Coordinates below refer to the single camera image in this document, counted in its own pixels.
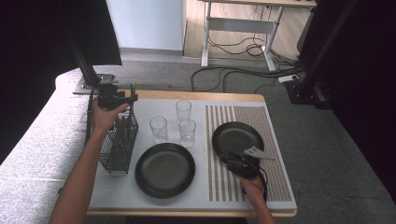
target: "wire basket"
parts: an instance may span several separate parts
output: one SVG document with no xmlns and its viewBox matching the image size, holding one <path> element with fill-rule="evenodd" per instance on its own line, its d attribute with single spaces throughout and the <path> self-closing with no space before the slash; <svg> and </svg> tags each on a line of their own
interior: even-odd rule
<svg viewBox="0 0 396 224">
<path fill-rule="evenodd" d="M 129 115 L 119 116 L 116 119 L 113 129 L 108 131 L 102 144 L 99 161 L 109 173 L 125 172 L 128 174 L 138 129 L 133 105 L 131 105 Z"/>
</svg>

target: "gray floor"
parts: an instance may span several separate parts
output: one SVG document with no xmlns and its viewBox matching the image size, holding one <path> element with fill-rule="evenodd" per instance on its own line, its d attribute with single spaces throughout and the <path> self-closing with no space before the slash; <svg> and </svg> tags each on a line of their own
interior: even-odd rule
<svg viewBox="0 0 396 224">
<path fill-rule="evenodd" d="M 125 49 L 123 67 L 98 66 L 121 82 L 138 89 L 190 91 L 191 74 L 199 60 L 182 58 L 172 51 Z M 213 61 L 265 70 L 262 64 Z M 218 71 L 194 77 L 200 90 L 216 86 Z M 296 198 L 295 217 L 278 217 L 278 223 L 394 223 L 396 205 L 331 110 L 293 105 L 283 84 L 272 78 L 232 75 L 226 91 L 262 94 L 268 105 L 276 138 Z M 222 92 L 222 88 L 213 91 Z M 87 217 L 87 223 L 122 223 L 125 217 Z M 250 218 L 249 223 L 256 223 Z"/>
</svg>

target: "black ceramic plate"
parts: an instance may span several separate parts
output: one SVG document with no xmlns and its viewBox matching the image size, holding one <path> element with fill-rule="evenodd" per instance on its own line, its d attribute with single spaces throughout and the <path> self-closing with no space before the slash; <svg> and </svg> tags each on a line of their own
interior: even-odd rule
<svg viewBox="0 0 396 224">
<path fill-rule="evenodd" d="M 139 188 L 158 199 L 177 196 L 190 185 L 194 175 L 194 158 L 186 148 L 173 143 L 149 148 L 134 170 Z"/>
<path fill-rule="evenodd" d="M 235 121 L 223 123 L 213 132 L 212 147 L 220 159 L 226 162 L 230 159 L 230 151 L 241 157 L 251 147 L 264 151 L 264 142 L 254 128 Z"/>
</svg>

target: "table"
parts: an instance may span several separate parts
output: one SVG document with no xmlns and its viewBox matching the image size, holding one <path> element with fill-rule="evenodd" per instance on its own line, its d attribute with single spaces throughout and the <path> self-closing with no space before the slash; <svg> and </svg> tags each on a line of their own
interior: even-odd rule
<svg viewBox="0 0 396 224">
<path fill-rule="evenodd" d="M 195 145 L 192 148 L 189 148 L 197 166 L 197 172 L 194 178 L 195 183 L 193 181 L 191 186 L 186 190 L 186 193 L 184 195 L 182 195 L 182 193 L 182 196 L 180 197 L 176 196 L 176 198 L 169 200 L 157 200 L 144 195 L 142 192 L 139 194 L 139 189 L 134 181 L 134 172 L 132 172 L 132 170 L 134 169 L 134 165 L 139 156 L 150 146 L 153 146 L 153 143 L 148 143 L 147 141 L 148 138 L 152 139 L 148 127 L 149 118 L 156 115 L 165 116 L 168 119 L 169 142 L 177 143 L 177 137 L 170 134 L 174 130 L 177 132 L 177 129 L 175 128 L 176 124 L 174 127 L 170 125 L 172 122 L 176 121 L 176 116 L 172 118 L 172 116 L 169 115 L 169 111 L 175 110 L 174 105 L 177 100 L 191 100 L 193 108 L 191 118 L 194 120 L 200 120 L 201 113 L 197 113 L 197 110 L 194 111 L 194 108 L 203 108 L 207 102 L 214 105 L 226 106 L 235 104 L 241 106 L 265 106 L 264 98 L 258 94 L 235 93 L 183 91 L 137 91 L 137 93 L 139 94 L 139 101 L 134 103 L 134 112 L 139 123 L 139 132 L 134 145 L 130 172 L 127 176 L 112 175 L 107 173 L 100 163 L 98 164 L 98 171 L 95 178 L 95 186 L 88 215 L 254 217 L 255 214 L 248 203 L 248 200 L 240 203 L 208 202 L 200 198 L 199 194 L 205 195 L 201 190 L 201 185 L 206 179 L 205 170 L 203 170 L 206 158 L 204 158 L 204 153 L 202 153 L 205 144 L 204 140 L 201 142 L 196 140 Z M 203 137 L 205 129 L 204 126 L 205 125 L 202 122 L 197 122 L 196 139 Z M 279 162 L 284 168 L 280 153 Z M 286 204 L 290 206 L 291 209 L 279 209 L 279 206 L 283 206 L 283 203 L 268 202 L 268 206 L 276 217 L 292 217 L 295 216 L 297 212 L 286 171 L 284 175 L 286 176 L 286 181 L 289 186 L 288 191 L 290 193 L 290 202 L 286 202 Z M 187 202 L 194 202 L 195 205 L 191 205 Z"/>
<path fill-rule="evenodd" d="M 253 34 L 268 34 L 268 42 L 265 46 L 262 46 L 262 51 L 265 57 L 265 61 L 268 64 L 270 71 L 275 71 L 274 62 L 270 53 L 274 38 L 276 35 L 277 27 L 280 23 L 284 7 L 316 7 L 315 1 L 295 1 L 295 0 L 200 0 L 207 2 L 206 12 L 206 29 L 205 29 L 205 42 L 202 52 L 202 66 L 208 66 L 208 38 L 210 30 L 217 31 L 230 31 L 230 32 L 242 32 L 242 33 L 253 33 Z M 269 6 L 279 7 L 276 19 L 274 21 L 251 21 L 251 20 L 237 20 L 229 18 L 214 18 L 210 16 L 212 3 L 225 3 L 225 4 L 241 4 L 241 5 L 253 5 L 253 6 Z"/>
</svg>

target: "black curtain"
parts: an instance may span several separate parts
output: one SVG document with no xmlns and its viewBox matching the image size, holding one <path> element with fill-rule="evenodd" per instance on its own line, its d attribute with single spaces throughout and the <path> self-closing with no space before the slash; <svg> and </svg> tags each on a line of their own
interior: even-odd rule
<svg viewBox="0 0 396 224">
<path fill-rule="evenodd" d="M 106 0 L 0 1 L 0 162 L 55 90 L 55 78 L 78 68 L 64 17 L 89 64 L 121 65 Z"/>
<path fill-rule="evenodd" d="M 346 2 L 352 1 L 354 7 L 311 75 L 329 86 L 334 114 L 396 201 L 396 6 L 394 1 Z M 325 32 L 323 18 L 342 16 L 342 7 L 321 7 L 332 2 L 320 0 L 307 36 Z M 315 57 L 319 43 L 307 41 L 304 55 Z"/>
</svg>

